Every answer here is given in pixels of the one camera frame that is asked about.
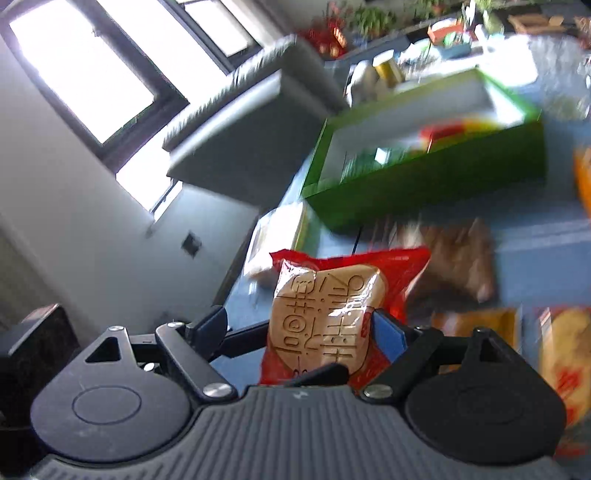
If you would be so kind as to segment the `brown mushroom snack bag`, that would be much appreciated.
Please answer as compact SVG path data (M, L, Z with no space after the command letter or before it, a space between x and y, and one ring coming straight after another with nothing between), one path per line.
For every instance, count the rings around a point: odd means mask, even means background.
M493 242L479 218L462 225L438 226L410 222L394 226L392 248L426 247L431 260L409 294L410 302L456 294L477 303L496 297Z

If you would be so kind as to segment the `red rice cracker bag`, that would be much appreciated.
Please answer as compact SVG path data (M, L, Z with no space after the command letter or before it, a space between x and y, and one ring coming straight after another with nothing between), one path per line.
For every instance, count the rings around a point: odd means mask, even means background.
M279 273L259 382L279 385L332 363L361 390L397 357L396 339L374 325L384 310L406 320L406 300L426 270L426 247L312 258L294 250L271 253Z

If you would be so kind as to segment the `yellow barcode snack packet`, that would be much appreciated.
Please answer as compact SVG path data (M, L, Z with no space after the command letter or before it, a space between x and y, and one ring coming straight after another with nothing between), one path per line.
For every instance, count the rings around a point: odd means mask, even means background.
M462 313L434 313L430 326L451 337L470 337L474 329L485 327L496 332L516 352L522 353L522 320L520 307L494 308Z

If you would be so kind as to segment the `clear toast bread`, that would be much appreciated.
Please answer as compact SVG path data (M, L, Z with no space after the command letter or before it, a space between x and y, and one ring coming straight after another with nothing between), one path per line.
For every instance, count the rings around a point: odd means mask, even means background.
M298 201L271 210L256 223L247 249L242 276L263 287L276 285L277 273L271 255L294 250L305 220L305 205Z

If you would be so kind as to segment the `red monkey snack bag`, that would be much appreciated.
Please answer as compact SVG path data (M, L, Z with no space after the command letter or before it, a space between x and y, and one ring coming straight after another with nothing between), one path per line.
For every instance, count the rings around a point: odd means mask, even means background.
M590 453L590 309L549 307L538 321L539 372L566 408L557 455L580 458Z

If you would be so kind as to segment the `green snack bag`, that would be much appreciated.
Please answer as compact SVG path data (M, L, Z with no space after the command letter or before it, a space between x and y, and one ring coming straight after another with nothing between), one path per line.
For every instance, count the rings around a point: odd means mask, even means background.
M407 150L401 147L377 147L346 155L341 182L380 170L403 160Z

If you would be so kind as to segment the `orange bread roll packet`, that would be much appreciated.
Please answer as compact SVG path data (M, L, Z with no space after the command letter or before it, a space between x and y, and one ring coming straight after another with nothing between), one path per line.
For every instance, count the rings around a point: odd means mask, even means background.
M585 146L574 153L574 180L581 205L591 217L591 148Z

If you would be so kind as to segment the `blue checked tablecloth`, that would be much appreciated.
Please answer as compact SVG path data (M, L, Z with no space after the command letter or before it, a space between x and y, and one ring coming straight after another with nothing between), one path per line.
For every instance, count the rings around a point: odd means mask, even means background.
M478 67L506 87L510 93L542 105L543 83L532 53L534 39L514 35L493 42L493 52L464 60L451 60L439 65L435 72L450 67L450 73ZM497 296L486 302L470 300L460 287L452 287L435 279L436 290L423 295L410 310L411 318L424 320L436 309L470 310L478 305L521 306L523 324L523 353L538 364L542 331L538 317L546 309L590 307L590 219L584 218L583 206L576 198L571 154L582 144L590 146L589 121L553 120L543 114L544 153L547 160L545 180L524 180L509 186L481 193L467 200L433 205L408 211L406 217L383 215L365 223L353 241L353 233L345 236L329 234L312 212L308 212L310 227L303 233L303 248L307 253L324 256L342 255L370 248L386 248L394 238L395 224L410 222L418 226L456 225L472 223L479 218L489 228L497 281ZM269 292L253 280L238 280L226 301L231 325L236 328L263 320L270 309ZM569 465L590 465L590 412L567 431L563 444L567 450L560 454Z

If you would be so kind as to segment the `green cardboard box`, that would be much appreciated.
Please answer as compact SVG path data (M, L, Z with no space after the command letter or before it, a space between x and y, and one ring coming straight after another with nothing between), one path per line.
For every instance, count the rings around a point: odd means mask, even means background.
M473 117L498 121L503 128L425 150L419 138L425 126ZM341 182L346 155L377 147L401 147L407 153L398 163ZM471 69L325 121L301 197L325 226L342 230L546 173L541 110L479 69Z

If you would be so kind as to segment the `yellow tin can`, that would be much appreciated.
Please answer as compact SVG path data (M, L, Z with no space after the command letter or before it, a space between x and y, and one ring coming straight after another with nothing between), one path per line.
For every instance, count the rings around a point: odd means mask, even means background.
M387 50L375 56L373 67L389 88L394 88L405 81L405 76L394 59L393 50Z

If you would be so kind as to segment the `light blue tray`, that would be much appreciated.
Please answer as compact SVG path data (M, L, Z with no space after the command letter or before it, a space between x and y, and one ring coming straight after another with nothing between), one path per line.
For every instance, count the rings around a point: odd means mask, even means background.
M435 45L442 60L467 57L471 54L472 43L464 41L442 41Z

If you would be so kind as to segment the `clear glass mug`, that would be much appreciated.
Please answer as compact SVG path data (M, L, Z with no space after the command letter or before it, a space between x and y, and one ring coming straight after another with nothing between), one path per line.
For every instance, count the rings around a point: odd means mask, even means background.
M571 36L537 36L530 50L538 71L543 109L562 121L584 121L590 115L587 52Z

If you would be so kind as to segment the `white round coffee table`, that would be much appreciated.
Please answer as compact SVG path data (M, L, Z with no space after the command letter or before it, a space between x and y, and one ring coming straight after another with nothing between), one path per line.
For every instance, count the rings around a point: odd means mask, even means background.
M412 43L398 57L405 82L396 90L419 85L471 69L479 69L510 89L535 83L538 78L529 38L523 35L493 36L474 41L468 53L448 58L428 39Z

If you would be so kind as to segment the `orange box on table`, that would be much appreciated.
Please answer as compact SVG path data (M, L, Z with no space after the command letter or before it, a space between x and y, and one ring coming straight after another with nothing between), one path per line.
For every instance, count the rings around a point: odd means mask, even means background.
M451 33L462 33L464 24L455 19L440 20L428 27L427 33L433 44L440 44Z

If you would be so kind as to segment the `red flower decoration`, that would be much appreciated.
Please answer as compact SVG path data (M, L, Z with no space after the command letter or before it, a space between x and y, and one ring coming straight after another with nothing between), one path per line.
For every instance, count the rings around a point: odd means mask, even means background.
M310 43L311 47L325 60L335 60L349 50L344 34L345 21L341 17L329 15L315 20L310 27L297 33Z

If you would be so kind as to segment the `open cardboard box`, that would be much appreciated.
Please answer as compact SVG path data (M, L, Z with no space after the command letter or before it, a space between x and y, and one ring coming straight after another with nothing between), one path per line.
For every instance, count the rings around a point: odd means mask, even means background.
M564 33L566 31L562 16L547 17L542 14L509 15L508 21L518 34L545 35Z

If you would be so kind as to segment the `wall power socket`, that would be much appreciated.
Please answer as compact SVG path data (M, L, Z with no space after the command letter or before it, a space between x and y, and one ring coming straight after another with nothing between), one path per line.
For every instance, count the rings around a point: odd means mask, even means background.
M188 232L181 244L181 250L194 258L202 247L201 240L192 232Z

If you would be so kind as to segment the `black window frame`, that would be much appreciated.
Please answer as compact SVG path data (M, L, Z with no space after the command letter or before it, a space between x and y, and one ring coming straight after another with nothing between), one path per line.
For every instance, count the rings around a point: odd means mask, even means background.
M4 1L1 38L111 173L262 48L222 1Z

